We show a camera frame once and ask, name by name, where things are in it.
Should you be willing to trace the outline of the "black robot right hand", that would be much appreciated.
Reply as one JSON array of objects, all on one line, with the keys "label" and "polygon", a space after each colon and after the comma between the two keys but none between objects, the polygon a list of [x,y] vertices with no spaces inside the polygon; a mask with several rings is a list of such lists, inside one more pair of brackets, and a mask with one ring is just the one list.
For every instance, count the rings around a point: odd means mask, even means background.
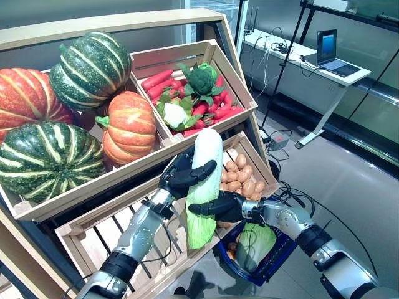
[{"label": "black robot right hand", "polygon": [[230,191],[220,191],[216,199],[202,203],[190,204],[190,212],[201,216],[211,217],[216,221],[234,223],[244,219],[243,204],[245,197]]}]

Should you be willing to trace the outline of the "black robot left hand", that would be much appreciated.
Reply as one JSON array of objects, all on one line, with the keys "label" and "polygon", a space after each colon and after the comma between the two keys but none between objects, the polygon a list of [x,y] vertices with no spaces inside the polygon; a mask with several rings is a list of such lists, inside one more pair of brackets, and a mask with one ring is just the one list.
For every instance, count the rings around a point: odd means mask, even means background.
[{"label": "black robot left hand", "polygon": [[211,159],[192,168],[194,152],[193,145],[176,155],[161,175],[158,187],[168,191],[175,199],[186,197],[189,188],[204,181],[217,166],[216,161]]}]

